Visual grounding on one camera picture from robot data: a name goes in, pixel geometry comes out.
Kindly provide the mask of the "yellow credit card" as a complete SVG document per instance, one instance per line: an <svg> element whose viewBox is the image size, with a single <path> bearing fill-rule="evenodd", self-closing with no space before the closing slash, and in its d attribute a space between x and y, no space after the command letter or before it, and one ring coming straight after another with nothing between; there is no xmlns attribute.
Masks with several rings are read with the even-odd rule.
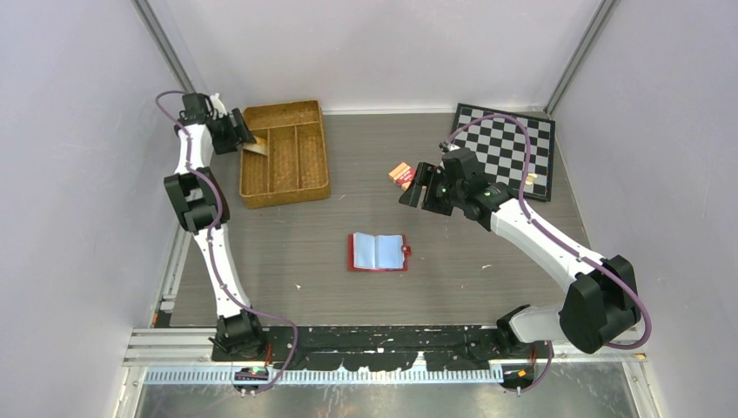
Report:
<svg viewBox="0 0 738 418"><path fill-rule="evenodd" d="M248 139L242 144L242 149L246 152L268 156L270 147L268 141L265 138L254 136L253 139Z"/></svg>

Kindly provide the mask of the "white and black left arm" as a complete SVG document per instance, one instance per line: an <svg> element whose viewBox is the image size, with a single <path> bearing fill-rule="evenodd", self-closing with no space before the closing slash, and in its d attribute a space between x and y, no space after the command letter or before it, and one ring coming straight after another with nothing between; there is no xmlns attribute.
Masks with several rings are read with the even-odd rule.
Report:
<svg viewBox="0 0 738 418"><path fill-rule="evenodd" d="M259 359L267 339L245 294L232 257L227 222L230 209L209 164L215 154L240 146L266 155L266 142L255 137L238 109L227 111L217 94L179 91L183 108L168 113L180 142L175 172L164 189L180 227L198 245L216 301L216 331L210 337L216 360Z"/></svg>

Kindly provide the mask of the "red leather card holder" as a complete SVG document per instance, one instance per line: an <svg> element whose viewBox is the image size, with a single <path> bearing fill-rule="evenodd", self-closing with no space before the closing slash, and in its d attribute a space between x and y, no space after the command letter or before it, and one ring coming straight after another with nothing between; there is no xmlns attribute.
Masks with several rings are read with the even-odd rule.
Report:
<svg viewBox="0 0 738 418"><path fill-rule="evenodd" d="M347 236L347 269L353 272L404 272L412 249L404 234Z"/></svg>

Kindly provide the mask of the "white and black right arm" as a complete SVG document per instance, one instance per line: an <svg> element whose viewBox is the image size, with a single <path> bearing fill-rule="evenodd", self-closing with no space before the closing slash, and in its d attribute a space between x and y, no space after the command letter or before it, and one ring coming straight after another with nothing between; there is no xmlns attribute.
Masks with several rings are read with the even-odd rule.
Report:
<svg viewBox="0 0 738 418"><path fill-rule="evenodd" d="M570 239L483 170L466 148L449 151L439 165L419 163L399 202L445 216L461 210L519 248L561 288L560 306L524 305L499 318L498 349L514 358L544 340L567 340L586 354L616 347L616 339L644 317L632 264Z"/></svg>

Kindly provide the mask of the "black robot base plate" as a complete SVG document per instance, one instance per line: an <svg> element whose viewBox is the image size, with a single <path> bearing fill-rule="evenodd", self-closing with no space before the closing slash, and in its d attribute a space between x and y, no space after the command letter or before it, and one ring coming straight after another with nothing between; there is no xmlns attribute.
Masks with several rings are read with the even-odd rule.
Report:
<svg viewBox="0 0 738 418"><path fill-rule="evenodd" d="M268 327L266 344L256 354L228 354L213 348L213 361L265 361L289 370L357 372L406 371L423 360L433 372L482 370L489 361L512 360L530 365L545 360L543 342L512 343L494 326L338 326L300 327L293 341L290 327Z"/></svg>

